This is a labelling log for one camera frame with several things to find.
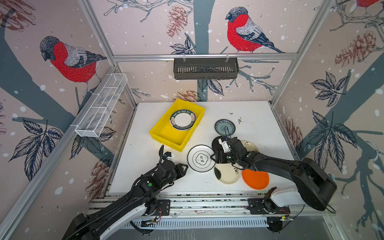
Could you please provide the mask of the cream plate black brushstroke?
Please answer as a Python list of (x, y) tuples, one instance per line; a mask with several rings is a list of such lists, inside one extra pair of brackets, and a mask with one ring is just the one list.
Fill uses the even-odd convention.
[(216, 164), (214, 170), (216, 178), (224, 184), (234, 184), (240, 178), (240, 170), (231, 164)]

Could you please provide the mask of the blue floral green plate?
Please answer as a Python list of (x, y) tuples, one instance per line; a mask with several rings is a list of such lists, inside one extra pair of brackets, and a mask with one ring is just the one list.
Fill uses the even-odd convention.
[(215, 131), (221, 136), (231, 136), (236, 131), (235, 124), (227, 119), (221, 119), (216, 121), (214, 128)]

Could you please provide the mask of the white plate green clover motif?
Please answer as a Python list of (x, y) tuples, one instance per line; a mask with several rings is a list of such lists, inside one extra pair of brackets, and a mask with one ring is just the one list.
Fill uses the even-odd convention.
[(211, 147), (206, 145), (194, 146), (187, 156), (188, 165), (194, 171), (199, 173), (205, 173), (210, 171), (216, 163), (211, 159), (211, 155), (214, 151)]

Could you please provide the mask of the yellow plastic bin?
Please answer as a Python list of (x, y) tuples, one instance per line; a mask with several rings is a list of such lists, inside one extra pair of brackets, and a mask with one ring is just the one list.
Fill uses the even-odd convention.
[[(197, 120), (194, 126), (187, 131), (178, 131), (174, 129), (170, 124), (171, 115), (178, 110), (190, 110), (193, 111)], [(176, 151), (182, 152), (186, 147), (187, 143), (191, 139), (197, 126), (203, 119), (205, 114), (205, 108), (191, 102), (176, 100), (166, 113), (160, 118), (155, 126), (150, 130), (151, 137), (159, 143), (166, 145)]]

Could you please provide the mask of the green-rimmed plate edge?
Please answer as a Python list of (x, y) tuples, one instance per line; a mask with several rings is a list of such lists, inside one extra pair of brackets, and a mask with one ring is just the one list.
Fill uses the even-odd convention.
[(170, 124), (178, 131), (187, 131), (194, 126), (196, 120), (197, 116), (193, 111), (182, 109), (171, 115)]

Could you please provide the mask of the black glossy plate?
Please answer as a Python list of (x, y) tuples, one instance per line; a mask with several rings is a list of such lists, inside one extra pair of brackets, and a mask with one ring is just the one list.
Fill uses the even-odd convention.
[(214, 140), (212, 141), (212, 149), (214, 152), (219, 152), (219, 151), (223, 151), (223, 146), (219, 143), (219, 140), (222, 138), (222, 136), (218, 136), (216, 138), (214, 138)]

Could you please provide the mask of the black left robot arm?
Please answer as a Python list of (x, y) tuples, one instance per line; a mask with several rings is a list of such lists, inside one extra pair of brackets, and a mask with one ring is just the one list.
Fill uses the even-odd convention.
[(156, 196), (184, 177), (188, 165), (163, 160), (155, 168), (137, 178), (131, 190), (98, 212), (76, 216), (64, 240), (106, 240), (131, 220), (151, 214), (157, 205)]

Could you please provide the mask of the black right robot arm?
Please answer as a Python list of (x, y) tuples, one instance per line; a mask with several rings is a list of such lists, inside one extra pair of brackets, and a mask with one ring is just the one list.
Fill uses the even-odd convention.
[(295, 183), (303, 201), (311, 208), (324, 211), (335, 191), (336, 183), (312, 159), (290, 161), (247, 151), (238, 138), (216, 137), (211, 159), (216, 164), (240, 166), (241, 170), (267, 172)]

